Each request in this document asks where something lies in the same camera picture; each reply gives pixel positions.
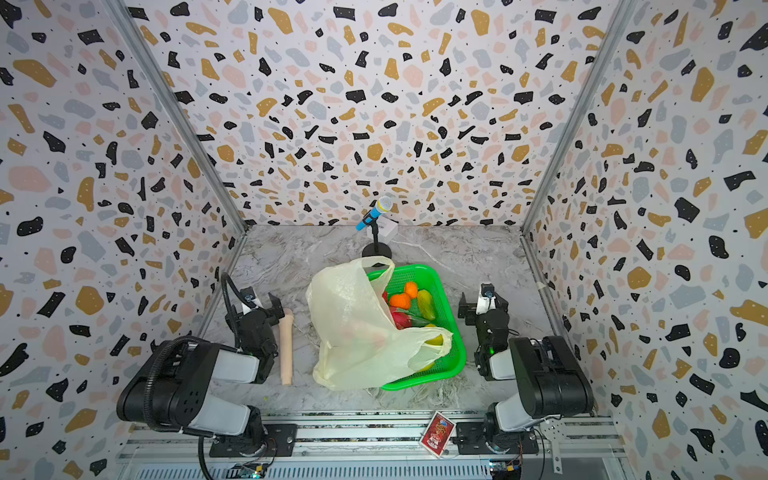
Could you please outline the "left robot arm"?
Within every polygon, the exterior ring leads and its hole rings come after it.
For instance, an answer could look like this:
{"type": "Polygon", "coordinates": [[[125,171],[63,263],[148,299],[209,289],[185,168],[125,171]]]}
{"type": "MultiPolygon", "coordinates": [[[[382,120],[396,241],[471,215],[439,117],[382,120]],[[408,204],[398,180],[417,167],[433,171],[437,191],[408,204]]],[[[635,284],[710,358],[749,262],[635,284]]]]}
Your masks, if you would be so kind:
{"type": "Polygon", "coordinates": [[[213,456],[261,455],[276,442],[269,438],[258,408],[219,398],[210,385],[264,383],[279,354],[273,328],[285,311],[274,295],[263,306],[251,287],[239,289],[228,274],[222,276],[221,287],[234,344],[194,335],[160,343],[120,394],[116,415],[156,432],[210,439],[213,456]]]}

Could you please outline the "green plastic basket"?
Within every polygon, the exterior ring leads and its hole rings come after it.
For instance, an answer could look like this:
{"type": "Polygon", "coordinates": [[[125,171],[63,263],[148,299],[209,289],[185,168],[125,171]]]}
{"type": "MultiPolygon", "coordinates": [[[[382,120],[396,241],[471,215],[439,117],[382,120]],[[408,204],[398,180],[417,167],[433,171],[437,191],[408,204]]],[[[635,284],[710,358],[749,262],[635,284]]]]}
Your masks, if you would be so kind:
{"type": "MultiPolygon", "coordinates": [[[[396,267],[382,294],[389,309],[393,308],[389,305],[389,298],[392,295],[403,293],[407,282],[415,282],[419,290],[429,291],[434,299],[437,312],[437,318],[428,326],[422,328],[412,327],[412,329],[441,328],[441,330],[447,333],[436,333],[436,335],[441,334],[444,338],[444,345],[442,347],[435,347],[424,343],[419,353],[414,357],[414,361],[419,363],[424,356],[433,351],[440,353],[441,356],[439,358],[430,361],[422,367],[424,368],[426,365],[434,363],[430,370],[421,372],[422,368],[420,368],[409,376],[390,382],[383,387],[386,391],[404,390],[417,385],[452,378],[460,373],[466,364],[466,348],[438,273],[432,267],[422,264],[396,267]]],[[[405,311],[422,317],[417,299],[412,300],[411,308],[405,311]]]]}

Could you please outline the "blue toy microphone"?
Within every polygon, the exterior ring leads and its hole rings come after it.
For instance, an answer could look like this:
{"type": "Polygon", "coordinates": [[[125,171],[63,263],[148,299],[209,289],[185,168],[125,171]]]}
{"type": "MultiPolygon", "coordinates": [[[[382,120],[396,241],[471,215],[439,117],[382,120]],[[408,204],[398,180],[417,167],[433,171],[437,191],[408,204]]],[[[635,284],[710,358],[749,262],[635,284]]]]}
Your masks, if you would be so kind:
{"type": "Polygon", "coordinates": [[[373,225],[377,222],[377,219],[385,214],[391,211],[393,206],[393,200],[391,197],[388,196],[382,196],[379,197],[372,209],[365,214],[365,216],[362,218],[362,220],[358,223],[356,226],[357,231],[364,230],[365,228],[373,225]]]}

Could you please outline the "black microphone stand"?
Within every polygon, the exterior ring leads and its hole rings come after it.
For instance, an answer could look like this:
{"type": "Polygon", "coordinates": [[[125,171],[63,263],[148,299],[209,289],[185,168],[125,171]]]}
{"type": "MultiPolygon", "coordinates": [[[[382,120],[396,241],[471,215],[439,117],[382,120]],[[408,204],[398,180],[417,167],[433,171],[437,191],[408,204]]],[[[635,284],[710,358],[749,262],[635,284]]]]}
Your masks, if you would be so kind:
{"type": "Polygon", "coordinates": [[[363,248],[362,256],[363,257],[381,256],[381,257],[386,257],[391,259],[392,258],[391,248],[379,240],[379,226],[378,226],[377,220],[374,218],[366,219],[363,221],[363,225],[371,230],[373,241],[363,248]]]}

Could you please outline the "yellow plastic bag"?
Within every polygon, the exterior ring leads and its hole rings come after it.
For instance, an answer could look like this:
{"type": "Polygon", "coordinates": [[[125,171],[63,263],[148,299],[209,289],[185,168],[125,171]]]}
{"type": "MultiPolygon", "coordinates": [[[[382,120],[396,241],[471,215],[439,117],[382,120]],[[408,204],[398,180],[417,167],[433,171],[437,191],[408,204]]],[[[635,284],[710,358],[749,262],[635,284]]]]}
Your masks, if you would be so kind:
{"type": "Polygon", "coordinates": [[[320,340],[316,383],[334,391],[383,387],[441,356],[433,351],[414,361],[427,340],[446,331],[396,328],[382,297],[394,269],[391,259],[375,256],[314,275],[306,300],[320,340]]]}

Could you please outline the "beige toy microphone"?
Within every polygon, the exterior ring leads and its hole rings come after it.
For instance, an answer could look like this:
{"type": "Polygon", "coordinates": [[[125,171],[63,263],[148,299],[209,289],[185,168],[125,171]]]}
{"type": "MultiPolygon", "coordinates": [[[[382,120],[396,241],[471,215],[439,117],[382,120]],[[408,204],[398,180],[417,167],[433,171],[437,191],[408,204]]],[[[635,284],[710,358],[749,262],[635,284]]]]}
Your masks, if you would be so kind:
{"type": "Polygon", "coordinates": [[[291,385],[293,380],[293,322],[293,312],[285,309],[279,320],[280,377],[284,386],[291,385]]]}

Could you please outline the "orange toy fruit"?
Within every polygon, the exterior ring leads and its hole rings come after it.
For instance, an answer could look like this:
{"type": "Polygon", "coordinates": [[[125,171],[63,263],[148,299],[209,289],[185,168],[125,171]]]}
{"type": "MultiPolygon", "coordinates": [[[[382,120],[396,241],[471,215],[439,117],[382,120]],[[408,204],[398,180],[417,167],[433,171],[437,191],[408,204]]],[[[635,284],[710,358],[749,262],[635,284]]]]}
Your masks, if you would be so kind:
{"type": "Polygon", "coordinates": [[[403,294],[406,295],[410,300],[416,300],[419,294],[418,285],[415,282],[407,282],[405,284],[403,294]]]}
{"type": "Polygon", "coordinates": [[[395,294],[389,298],[389,305],[393,308],[409,310],[411,308],[412,298],[407,293],[395,294]]]}

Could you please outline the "yellow toy banana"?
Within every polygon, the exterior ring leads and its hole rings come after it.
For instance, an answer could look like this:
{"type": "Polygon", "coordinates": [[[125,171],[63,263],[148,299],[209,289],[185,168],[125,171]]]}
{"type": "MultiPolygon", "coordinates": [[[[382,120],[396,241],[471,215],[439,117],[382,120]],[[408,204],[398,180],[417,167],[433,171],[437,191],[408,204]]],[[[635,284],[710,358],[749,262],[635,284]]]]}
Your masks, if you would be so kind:
{"type": "MultiPolygon", "coordinates": [[[[444,338],[441,334],[438,334],[435,337],[427,340],[425,344],[435,346],[435,347],[442,347],[444,345],[444,338]]],[[[434,363],[430,363],[426,365],[424,368],[422,368],[421,372],[430,370],[433,366],[434,366],[434,363]]]]}

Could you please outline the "pink toy dragon fruit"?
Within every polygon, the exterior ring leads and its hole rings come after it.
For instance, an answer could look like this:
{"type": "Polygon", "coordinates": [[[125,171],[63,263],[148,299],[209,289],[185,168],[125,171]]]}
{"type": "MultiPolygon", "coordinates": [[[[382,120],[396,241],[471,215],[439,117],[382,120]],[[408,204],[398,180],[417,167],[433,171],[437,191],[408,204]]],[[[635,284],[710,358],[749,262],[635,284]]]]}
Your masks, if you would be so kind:
{"type": "Polygon", "coordinates": [[[431,323],[430,320],[399,308],[391,308],[390,313],[398,330],[412,327],[422,328],[428,326],[431,323]]]}

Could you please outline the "white cardboard box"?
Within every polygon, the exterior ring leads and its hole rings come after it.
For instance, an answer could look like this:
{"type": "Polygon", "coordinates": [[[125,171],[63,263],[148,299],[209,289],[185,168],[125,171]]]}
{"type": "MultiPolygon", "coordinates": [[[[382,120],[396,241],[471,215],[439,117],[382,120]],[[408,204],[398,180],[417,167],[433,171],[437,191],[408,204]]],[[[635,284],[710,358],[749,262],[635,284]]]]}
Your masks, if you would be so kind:
{"type": "Polygon", "coordinates": [[[399,226],[397,222],[384,216],[378,218],[377,225],[379,227],[379,236],[383,238],[384,242],[389,241],[396,235],[399,226]]]}

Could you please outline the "yellow-green toy mango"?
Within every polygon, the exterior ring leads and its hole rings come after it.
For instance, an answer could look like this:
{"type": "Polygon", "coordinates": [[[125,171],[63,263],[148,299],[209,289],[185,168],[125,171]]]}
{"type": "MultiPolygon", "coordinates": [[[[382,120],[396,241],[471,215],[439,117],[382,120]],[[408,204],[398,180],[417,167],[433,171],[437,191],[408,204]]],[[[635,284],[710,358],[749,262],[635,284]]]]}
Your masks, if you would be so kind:
{"type": "Polygon", "coordinates": [[[437,318],[437,312],[430,292],[424,289],[419,290],[416,299],[421,316],[427,321],[433,322],[437,318]]]}

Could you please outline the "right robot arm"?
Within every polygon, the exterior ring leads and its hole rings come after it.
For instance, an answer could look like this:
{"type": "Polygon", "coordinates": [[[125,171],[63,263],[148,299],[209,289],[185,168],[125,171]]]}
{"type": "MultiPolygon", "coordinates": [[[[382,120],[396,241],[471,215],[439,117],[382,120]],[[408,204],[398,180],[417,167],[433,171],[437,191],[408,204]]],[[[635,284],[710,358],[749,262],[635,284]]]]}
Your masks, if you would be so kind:
{"type": "Polygon", "coordinates": [[[519,335],[509,325],[509,303],[492,284],[480,286],[475,302],[462,296],[457,316],[475,328],[478,374],[490,382],[516,385],[511,397],[488,407],[478,427],[466,422],[458,425],[461,449],[498,454],[522,451],[525,435],[542,422],[593,410],[592,388],[566,339],[519,335]]]}

